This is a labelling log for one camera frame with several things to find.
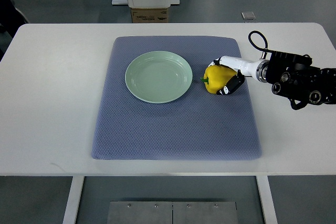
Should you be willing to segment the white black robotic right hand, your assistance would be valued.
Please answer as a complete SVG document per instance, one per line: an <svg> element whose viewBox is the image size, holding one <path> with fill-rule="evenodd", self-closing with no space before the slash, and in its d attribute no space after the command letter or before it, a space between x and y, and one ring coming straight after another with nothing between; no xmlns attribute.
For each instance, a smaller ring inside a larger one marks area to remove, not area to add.
<svg viewBox="0 0 336 224"><path fill-rule="evenodd" d="M232 94L245 82L246 77L252 77L263 83L266 82L267 60L260 59L253 62L237 57L222 56L209 64L209 66L212 65L222 65L237 71L237 74L233 76L222 89L217 91L217 95Z"/></svg>

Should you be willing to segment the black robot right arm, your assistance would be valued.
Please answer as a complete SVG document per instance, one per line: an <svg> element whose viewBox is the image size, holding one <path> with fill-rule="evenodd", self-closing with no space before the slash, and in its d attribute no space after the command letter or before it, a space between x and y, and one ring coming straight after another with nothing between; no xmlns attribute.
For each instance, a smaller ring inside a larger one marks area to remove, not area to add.
<svg viewBox="0 0 336 224"><path fill-rule="evenodd" d="M312 66L309 55L271 51L262 77L275 95L287 98L292 109L307 104L335 104L335 69Z"/></svg>

